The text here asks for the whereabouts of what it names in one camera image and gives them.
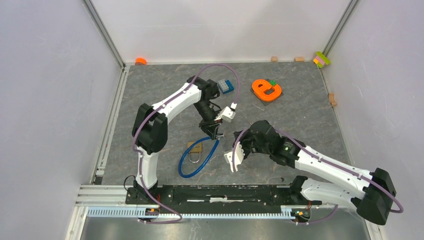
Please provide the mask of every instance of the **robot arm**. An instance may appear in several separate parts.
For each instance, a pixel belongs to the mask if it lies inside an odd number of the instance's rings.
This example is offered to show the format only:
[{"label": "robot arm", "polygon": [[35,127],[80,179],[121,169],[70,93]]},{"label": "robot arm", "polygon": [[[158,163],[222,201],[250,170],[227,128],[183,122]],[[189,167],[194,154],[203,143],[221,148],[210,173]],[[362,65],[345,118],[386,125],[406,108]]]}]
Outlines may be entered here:
[{"label": "robot arm", "polygon": [[[236,138],[239,134],[241,132],[234,133]],[[237,165],[241,164],[249,154],[267,154],[270,159],[279,165],[307,171],[332,182],[319,182],[306,176],[297,176],[291,187],[297,189],[298,193],[305,199],[349,207],[370,222],[380,225],[386,223],[393,201],[375,186],[358,177],[364,176],[372,179],[393,196],[396,196],[392,180],[386,171],[377,168],[374,172],[371,172],[353,167],[325,156],[303,142],[297,142],[306,151],[318,156],[318,159],[309,155],[289,138],[281,137],[266,120],[257,121],[250,126],[235,146],[235,170],[237,170]],[[233,170],[232,155],[232,151],[224,155],[231,166],[231,170]],[[322,159],[331,164],[324,163],[321,161]],[[336,166],[352,170],[358,176]]]},{"label": "robot arm", "polygon": [[[185,83],[178,91],[158,103],[151,106],[146,103],[142,104],[138,108],[132,129],[132,136],[135,135],[140,124],[153,110],[162,106],[168,99],[183,91],[192,80],[193,77],[189,78],[187,83]],[[175,118],[175,116],[181,113],[188,106],[193,104],[202,117],[199,127],[203,132],[205,132],[213,140],[222,137],[222,134],[218,133],[218,127],[223,120],[231,122],[236,115],[236,104],[233,103],[231,107],[227,106],[224,109],[220,109],[218,105],[211,103],[210,101],[219,96],[220,92],[216,82],[212,80],[203,80],[198,77],[190,88],[160,109],[150,119],[150,121],[147,122],[140,131],[136,141],[137,149],[143,152],[142,172],[140,173],[139,160],[138,174],[136,176],[136,181],[139,185],[141,185],[140,175],[143,176],[143,181],[147,189],[150,189],[158,182],[158,178],[156,176],[158,155],[159,151],[165,146],[168,140],[168,124]]]}]

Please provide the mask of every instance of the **gray table surface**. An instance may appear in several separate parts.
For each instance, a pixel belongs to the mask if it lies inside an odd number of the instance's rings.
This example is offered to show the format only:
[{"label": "gray table surface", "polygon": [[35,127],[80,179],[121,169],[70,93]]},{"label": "gray table surface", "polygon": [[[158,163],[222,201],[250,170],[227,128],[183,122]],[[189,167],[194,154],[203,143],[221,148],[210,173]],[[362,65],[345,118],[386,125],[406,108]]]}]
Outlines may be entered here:
[{"label": "gray table surface", "polygon": [[[330,209],[312,209],[311,220]],[[135,218],[88,217],[82,240],[369,240],[364,220],[348,209],[321,223],[296,226],[286,219],[183,219],[174,224],[143,224]]]},{"label": "gray table surface", "polygon": [[[192,178],[180,177],[178,162],[187,149],[187,143],[206,136],[198,128],[200,115],[194,106],[188,107],[169,123],[168,141],[160,152],[157,164],[160,185],[289,184],[297,175],[320,180],[310,173],[277,165],[263,154],[250,155],[238,167],[238,172],[231,173],[223,154],[232,147],[235,140],[233,132],[240,131],[258,120],[268,120],[274,127],[288,132],[317,151],[348,163],[323,77],[314,63],[230,63],[229,65],[240,76],[241,91],[234,120],[231,123],[224,122],[219,128],[220,132],[226,133],[226,137],[220,141],[213,157],[199,174]],[[137,174],[137,155],[131,151],[131,131],[139,106],[143,103],[151,105],[165,99],[203,66],[205,64],[131,66],[110,146],[103,185],[121,185],[126,176]],[[224,67],[209,68],[200,77],[216,82],[229,79],[237,88],[234,75]],[[284,95],[264,106],[250,92],[251,85],[256,79],[275,80],[283,88]],[[235,94],[234,91],[221,95],[213,102],[222,108],[229,106]],[[204,142],[203,159],[213,143],[211,140]],[[183,172],[191,173],[200,164],[201,162],[193,164],[186,159]]]}]

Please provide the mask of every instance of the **blue and gray block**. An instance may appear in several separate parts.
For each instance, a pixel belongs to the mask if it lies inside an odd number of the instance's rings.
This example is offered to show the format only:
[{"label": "blue and gray block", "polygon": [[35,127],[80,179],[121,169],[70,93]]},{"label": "blue and gray block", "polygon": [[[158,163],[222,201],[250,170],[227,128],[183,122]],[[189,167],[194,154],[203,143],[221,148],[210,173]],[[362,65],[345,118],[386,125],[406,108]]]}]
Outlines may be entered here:
[{"label": "blue and gray block", "polygon": [[234,91],[234,87],[231,84],[230,80],[225,80],[225,79],[219,80],[218,81],[218,87],[223,94]]}]

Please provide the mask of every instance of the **blue rope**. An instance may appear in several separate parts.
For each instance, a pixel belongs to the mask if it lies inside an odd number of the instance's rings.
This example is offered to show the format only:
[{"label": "blue rope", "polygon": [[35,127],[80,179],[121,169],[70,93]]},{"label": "blue rope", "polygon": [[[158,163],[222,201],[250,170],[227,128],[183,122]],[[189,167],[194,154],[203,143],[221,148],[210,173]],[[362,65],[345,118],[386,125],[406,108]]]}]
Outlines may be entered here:
[{"label": "blue rope", "polygon": [[206,166],[206,164],[209,162],[209,160],[211,159],[211,157],[214,154],[215,150],[217,149],[218,144],[220,143],[220,140],[219,139],[217,139],[215,141],[215,145],[213,145],[212,150],[210,150],[209,155],[206,157],[206,159],[204,160],[204,162],[198,167],[198,169],[196,169],[194,172],[192,172],[190,174],[187,174],[187,175],[184,174],[183,171],[182,171],[183,161],[186,158],[187,154],[189,154],[190,150],[194,146],[196,146],[196,144],[201,143],[201,142],[206,141],[206,140],[209,140],[209,139],[211,139],[209,136],[204,137],[204,138],[201,138],[201,139],[197,140],[195,143],[193,143],[191,146],[189,146],[187,148],[187,150],[185,150],[184,154],[182,155],[182,157],[181,157],[181,159],[179,160],[179,163],[178,163],[178,173],[179,173],[179,175],[181,177],[183,177],[185,179],[188,179],[188,178],[193,177],[194,175],[198,174]]}]

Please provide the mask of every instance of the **purple cable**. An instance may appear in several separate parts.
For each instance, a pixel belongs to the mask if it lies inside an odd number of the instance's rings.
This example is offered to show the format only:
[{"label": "purple cable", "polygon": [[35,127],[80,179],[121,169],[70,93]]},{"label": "purple cable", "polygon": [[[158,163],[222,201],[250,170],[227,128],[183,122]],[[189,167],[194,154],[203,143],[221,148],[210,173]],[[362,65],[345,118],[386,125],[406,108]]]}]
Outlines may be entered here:
[{"label": "purple cable", "polygon": [[184,93],[184,91],[187,91],[187,89],[190,88],[191,85],[193,85],[194,81],[198,78],[198,76],[207,68],[210,68],[212,66],[222,66],[222,67],[226,67],[227,69],[231,70],[231,72],[234,73],[235,78],[237,79],[237,94],[235,95],[234,101],[233,103],[237,103],[238,99],[239,99],[239,94],[240,94],[240,79],[239,76],[237,75],[236,71],[234,71],[234,69],[232,69],[230,66],[226,65],[226,64],[222,64],[222,63],[213,63],[213,64],[209,64],[206,65],[205,67],[203,67],[191,80],[191,82],[188,84],[188,86],[186,88],[184,88],[182,91],[180,91],[179,93],[177,93],[175,96],[171,97],[170,99],[168,99],[164,104],[160,105],[158,108],[156,108],[155,110],[153,110],[144,120],[143,122],[140,124],[140,126],[138,127],[137,131],[135,132],[134,138],[132,139],[132,144],[131,144],[131,149],[136,152],[139,153],[141,155],[141,157],[139,158],[140,161],[140,166],[139,166],[139,172],[141,174],[140,177],[140,181],[141,181],[141,185],[143,186],[144,191],[147,193],[147,195],[149,196],[150,199],[152,199],[155,203],[157,203],[159,206],[163,207],[164,209],[176,214],[179,216],[179,219],[176,220],[169,220],[169,221],[159,221],[159,222],[146,222],[148,224],[173,224],[173,223],[177,223],[179,221],[181,221],[183,219],[183,216],[181,216],[181,214],[179,214],[177,211],[171,209],[170,207],[167,207],[166,205],[164,205],[163,203],[161,203],[160,201],[156,200],[156,198],[154,198],[149,190],[146,187],[145,182],[143,181],[143,172],[142,172],[142,165],[143,165],[143,152],[141,150],[138,150],[136,148],[136,141],[137,138],[139,137],[139,134],[141,132],[141,130],[143,129],[143,127],[146,125],[146,123],[148,122],[148,120],[155,115],[159,110],[161,110],[163,108],[163,105],[167,105],[169,104],[171,101],[173,101],[174,99],[178,98],[181,94]]},{"label": "purple cable", "polygon": [[404,212],[404,207],[401,205],[401,203],[392,194],[390,194],[389,191],[387,191],[386,189],[384,189],[382,186],[378,185],[375,181],[373,181],[373,180],[371,180],[371,179],[369,179],[369,178],[367,178],[367,177],[365,177],[363,175],[359,175],[358,173],[356,173],[356,172],[354,172],[354,171],[352,171],[352,170],[350,170],[348,168],[345,168],[343,166],[339,166],[339,165],[337,165],[337,164],[335,164],[335,163],[333,163],[331,161],[328,161],[328,160],[326,160],[324,158],[321,158],[320,159],[317,155],[315,155],[312,152],[306,150],[306,148],[304,148],[302,145],[300,145],[298,143],[298,141],[296,141],[296,139],[294,137],[290,136],[289,134],[287,134],[287,133],[285,133],[285,132],[283,132],[283,131],[281,131],[279,129],[276,129],[275,127],[274,127],[274,129],[278,133],[280,133],[281,135],[286,136],[288,139],[290,139],[294,144],[296,144],[296,146],[298,146],[300,149],[302,149],[305,153],[307,153],[311,157],[313,157],[313,158],[315,158],[317,160],[320,160],[321,162],[326,163],[326,164],[328,164],[330,166],[333,166],[333,167],[335,167],[337,169],[343,170],[343,171],[345,171],[345,172],[347,172],[349,174],[352,174],[353,176],[356,176],[357,178],[360,178],[362,180],[365,180],[368,183],[372,184],[374,187],[378,188],[380,191],[382,191],[384,194],[386,194],[399,207],[399,210],[391,209],[390,210],[391,213],[401,214],[401,213]]},{"label": "purple cable", "polygon": [[232,147],[232,156],[231,156],[231,160],[232,160],[232,170],[235,172],[236,171],[236,163],[234,162],[234,155],[236,154],[236,146],[237,143],[240,141],[240,139],[243,137],[243,135],[246,133],[246,131],[249,128],[246,127],[245,129],[243,129],[243,131],[240,132],[240,134],[238,135],[237,139],[234,142],[234,146]]},{"label": "purple cable", "polygon": [[328,220],[329,218],[331,218],[336,213],[337,208],[339,208],[339,205],[334,206],[332,212],[328,216],[326,216],[322,219],[314,220],[314,221],[308,221],[308,222],[297,222],[297,225],[311,225],[311,224],[317,224],[317,223],[324,222],[325,220]]}]

